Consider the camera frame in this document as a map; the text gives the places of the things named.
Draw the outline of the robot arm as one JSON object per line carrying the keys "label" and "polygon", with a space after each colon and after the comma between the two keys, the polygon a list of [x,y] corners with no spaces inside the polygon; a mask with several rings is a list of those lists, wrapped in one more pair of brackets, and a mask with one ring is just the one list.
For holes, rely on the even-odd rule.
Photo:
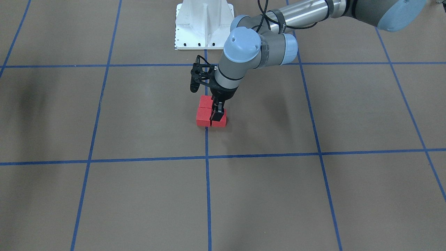
{"label": "robot arm", "polygon": [[263,8],[258,16],[235,17],[218,65],[210,70],[210,120],[222,119],[225,101],[233,97],[248,70],[295,60],[298,43],[292,30],[347,16],[379,30],[396,32],[414,21],[425,5],[425,0],[300,0],[279,9]]}

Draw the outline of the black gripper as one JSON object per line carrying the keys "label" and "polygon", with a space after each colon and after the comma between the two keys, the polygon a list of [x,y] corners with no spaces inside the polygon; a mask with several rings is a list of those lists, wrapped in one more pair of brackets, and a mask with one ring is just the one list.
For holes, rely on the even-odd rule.
{"label": "black gripper", "polygon": [[212,121],[221,121],[223,116],[225,115],[224,104],[226,100],[231,99],[238,87],[234,89],[227,89],[220,86],[211,87],[212,93],[212,112],[211,112],[211,120]]}

